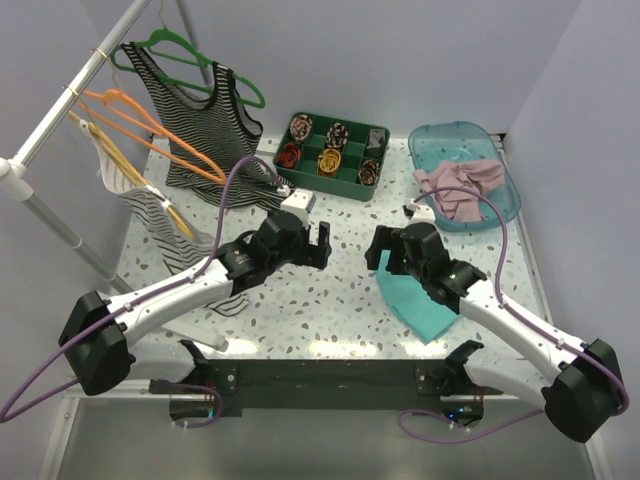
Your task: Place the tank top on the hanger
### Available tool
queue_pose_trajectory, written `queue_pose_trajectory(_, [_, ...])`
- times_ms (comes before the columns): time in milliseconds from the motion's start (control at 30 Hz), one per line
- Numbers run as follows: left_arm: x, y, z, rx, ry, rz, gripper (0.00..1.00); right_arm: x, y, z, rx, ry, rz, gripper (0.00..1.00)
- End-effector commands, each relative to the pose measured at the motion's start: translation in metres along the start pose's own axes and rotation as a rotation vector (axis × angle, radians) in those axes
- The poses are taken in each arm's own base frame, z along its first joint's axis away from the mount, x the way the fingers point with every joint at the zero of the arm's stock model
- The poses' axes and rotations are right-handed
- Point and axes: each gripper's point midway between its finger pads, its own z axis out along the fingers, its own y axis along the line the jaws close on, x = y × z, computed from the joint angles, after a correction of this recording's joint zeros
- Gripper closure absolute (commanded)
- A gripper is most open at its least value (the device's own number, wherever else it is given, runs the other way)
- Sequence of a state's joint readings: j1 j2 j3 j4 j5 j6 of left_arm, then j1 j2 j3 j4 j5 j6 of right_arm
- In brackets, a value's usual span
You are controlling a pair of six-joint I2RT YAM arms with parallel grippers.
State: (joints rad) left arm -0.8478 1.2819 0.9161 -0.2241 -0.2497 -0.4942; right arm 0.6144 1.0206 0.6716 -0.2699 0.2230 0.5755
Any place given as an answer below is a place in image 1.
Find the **orange hanger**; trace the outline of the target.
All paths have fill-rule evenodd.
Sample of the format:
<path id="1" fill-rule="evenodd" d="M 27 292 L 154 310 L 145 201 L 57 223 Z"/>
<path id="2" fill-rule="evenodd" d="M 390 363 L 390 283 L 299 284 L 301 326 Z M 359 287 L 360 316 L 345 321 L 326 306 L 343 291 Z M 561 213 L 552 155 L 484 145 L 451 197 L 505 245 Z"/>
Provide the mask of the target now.
<path id="1" fill-rule="evenodd" d="M 71 87 L 68 87 L 68 90 L 70 90 L 71 93 L 75 96 L 76 102 L 79 104 L 79 106 L 92 117 L 99 119 L 118 132 L 128 136 L 129 138 L 137 141 L 142 145 L 149 147 L 151 150 L 154 150 L 157 153 L 166 156 L 173 163 L 180 165 L 181 167 L 188 169 L 213 183 L 224 185 L 227 182 L 227 175 L 214 160 L 199 152 L 189 143 L 185 142 L 170 130 L 166 129 L 161 123 L 156 121 L 144 107 L 142 107 L 136 100 L 126 94 L 123 90 L 108 89 L 104 93 L 85 90 L 82 94 L 78 94 Z M 87 99 L 99 102 L 106 110 L 119 116 L 121 119 L 128 121 L 129 123 L 136 125 L 143 130 L 146 130 L 148 133 L 151 133 L 154 136 L 165 137 L 169 139 L 174 144 L 185 150 L 187 153 L 190 153 L 201 162 L 203 162 L 208 167 L 208 170 L 194 165 L 189 161 L 184 160 L 171 153 L 168 150 L 162 150 L 159 147 L 154 146 L 150 141 L 144 140 L 141 136 L 134 134 L 123 125 L 112 121 L 110 118 L 104 116 L 97 110 L 92 109 L 86 104 Z"/>

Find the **pink tank top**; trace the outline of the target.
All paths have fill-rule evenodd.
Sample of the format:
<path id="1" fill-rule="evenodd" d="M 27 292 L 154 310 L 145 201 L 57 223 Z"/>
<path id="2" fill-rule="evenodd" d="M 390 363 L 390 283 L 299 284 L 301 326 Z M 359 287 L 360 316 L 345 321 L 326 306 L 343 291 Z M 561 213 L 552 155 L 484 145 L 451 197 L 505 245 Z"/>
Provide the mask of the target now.
<path id="1" fill-rule="evenodd" d="M 423 191 L 438 189 L 434 198 L 437 208 L 449 220 L 461 223 L 486 219 L 481 213 L 479 199 L 468 191 L 487 198 L 489 193 L 506 183 L 504 165 L 495 159 L 445 160 L 432 172 L 416 170 L 413 177 Z"/>

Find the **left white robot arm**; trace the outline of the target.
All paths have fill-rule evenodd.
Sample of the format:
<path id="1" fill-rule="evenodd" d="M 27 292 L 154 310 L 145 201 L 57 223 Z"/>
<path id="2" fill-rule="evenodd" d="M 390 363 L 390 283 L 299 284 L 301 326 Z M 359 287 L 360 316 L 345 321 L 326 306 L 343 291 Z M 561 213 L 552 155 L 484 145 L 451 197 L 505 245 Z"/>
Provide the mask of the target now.
<path id="1" fill-rule="evenodd" d="M 59 344 L 84 393 L 103 394 L 125 380 L 175 383 L 185 392 L 207 380 L 205 357 L 190 341 L 168 345 L 147 340 L 164 324 L 199 307 L 225 301 L 265 280 L 286 264 L 319 270 L 331 254 L 330 225 L 310 226 L 284 210 L 270 212 L 260 227 L 226 243 L 195 266 L 149 287 L 103 298 L 78 299 Z"/>

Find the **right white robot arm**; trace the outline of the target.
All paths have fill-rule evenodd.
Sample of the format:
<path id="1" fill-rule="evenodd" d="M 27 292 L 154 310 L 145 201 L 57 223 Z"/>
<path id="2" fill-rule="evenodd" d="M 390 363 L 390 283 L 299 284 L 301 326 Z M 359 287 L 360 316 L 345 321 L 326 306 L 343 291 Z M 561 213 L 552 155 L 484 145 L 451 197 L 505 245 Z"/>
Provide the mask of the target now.
<path id="1" fill-rule="evenodd" d="M 433 225 L 377 226 L 364 255 L 368 269 L 382 265 L 384 252 L 389 273 L 412 277 L 432 301 L 491 331 L 527 362 L 508 363 L 467 342 L 447 359 L 445 379 L 452 390 L 466 393 L 477 385 L 515 396 L 579 443 L 628 409 L 617 355 L 608 343 L 586 343 L 509 302 L 497 279 L 450 257 Z"/>

